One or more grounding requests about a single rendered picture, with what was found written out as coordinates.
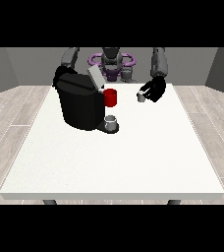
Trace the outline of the red pod holder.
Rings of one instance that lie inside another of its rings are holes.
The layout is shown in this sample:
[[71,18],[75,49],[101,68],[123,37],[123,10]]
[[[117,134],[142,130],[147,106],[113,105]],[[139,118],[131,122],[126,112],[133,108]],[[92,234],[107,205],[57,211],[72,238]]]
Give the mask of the red pod holder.
[[113,107],[117,104],[117,91],[114,89],[106,89],[103,92],[104,105],[107,107]]

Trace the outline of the pale grey machine lid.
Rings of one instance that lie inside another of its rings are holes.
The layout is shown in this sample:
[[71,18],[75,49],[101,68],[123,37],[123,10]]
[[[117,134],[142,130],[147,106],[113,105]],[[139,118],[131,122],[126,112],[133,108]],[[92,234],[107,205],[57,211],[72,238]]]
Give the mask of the pale grey machine lid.
[[87,73],[91,77],[95,87],[100,90],[105,84],[105,79],[103,78],[97,65],[93,65],[87,69]]

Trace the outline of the small grey cup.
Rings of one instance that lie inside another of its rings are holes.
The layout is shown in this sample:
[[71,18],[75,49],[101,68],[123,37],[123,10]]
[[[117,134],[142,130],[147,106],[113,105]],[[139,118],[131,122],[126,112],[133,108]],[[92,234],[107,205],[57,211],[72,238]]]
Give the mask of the small grey cup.
[[105,128],[108,131],[113,131],[117,127],[117,119],[116,119],[116,117],[114,115],[107,115],[104,118],[104,122],[105,122]]

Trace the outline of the black coffee machine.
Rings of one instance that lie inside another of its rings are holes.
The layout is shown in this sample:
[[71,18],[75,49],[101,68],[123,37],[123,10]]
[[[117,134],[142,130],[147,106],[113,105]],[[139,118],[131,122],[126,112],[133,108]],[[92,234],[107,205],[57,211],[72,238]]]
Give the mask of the black coffee machine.
[[89,75],[74,74],[71,83],[59,82],[55,89],[58,93],[64,120],[79,130],[100,130],[107,134],[119,131],[119,124],[113,131],[105,128],[105,108],[103,92],[98,90]]

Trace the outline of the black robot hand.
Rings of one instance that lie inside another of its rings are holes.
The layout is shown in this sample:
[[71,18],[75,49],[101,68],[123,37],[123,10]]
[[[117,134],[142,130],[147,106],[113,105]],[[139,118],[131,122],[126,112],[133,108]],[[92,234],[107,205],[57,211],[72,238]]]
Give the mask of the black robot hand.
[[143,96],[153,102],[157,102],[165,93],[166,82],[162,76],[155,76],[140,88]]
[[75,71],[73,68],[67,66],[59,66],[55,71],[55,76],[53,78],[53,87],[56,87],[59,82],[70,84],[70,77],[74,74],[77,74],[77,71]]

